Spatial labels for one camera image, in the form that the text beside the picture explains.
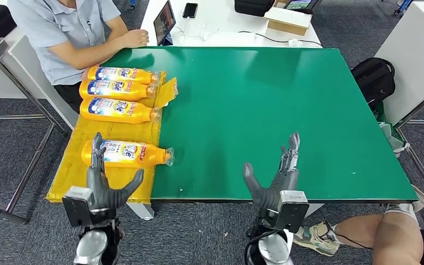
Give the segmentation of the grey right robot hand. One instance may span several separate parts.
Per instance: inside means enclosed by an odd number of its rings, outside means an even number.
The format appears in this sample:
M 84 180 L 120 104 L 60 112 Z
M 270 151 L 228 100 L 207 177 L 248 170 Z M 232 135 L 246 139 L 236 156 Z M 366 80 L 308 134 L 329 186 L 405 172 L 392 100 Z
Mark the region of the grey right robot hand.
M 277 210 L 280 192 L 295 190 L 298 180 L 297 162 L 299 157 L 300 136 L 294 132 L 289 136 L 289 147 L 281 147 L 278 170 L 268 188 L 263 188 L 253 174 L 250 163 L 243 165 L 243 180 L 252 197 L 253 203 L 261 209 Z

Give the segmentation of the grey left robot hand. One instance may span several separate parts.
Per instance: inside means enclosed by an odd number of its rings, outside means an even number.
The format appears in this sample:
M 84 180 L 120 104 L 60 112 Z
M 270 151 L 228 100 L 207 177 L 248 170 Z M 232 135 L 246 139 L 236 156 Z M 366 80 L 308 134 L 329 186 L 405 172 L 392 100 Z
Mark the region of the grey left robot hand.
M 117 209 L 125 204 L 129 196 L 140 186 L 144 179 L 144 170 L 137 170 L 132 180 L 123 188 L 111 188 L 105 174 L 104 153 L 106 148 L 101 147 L 101 143 L 102 135 L 96 133 L 92 141 L 91 161 L 86 175 L 87 188 L 93 192 L 93 209 Z

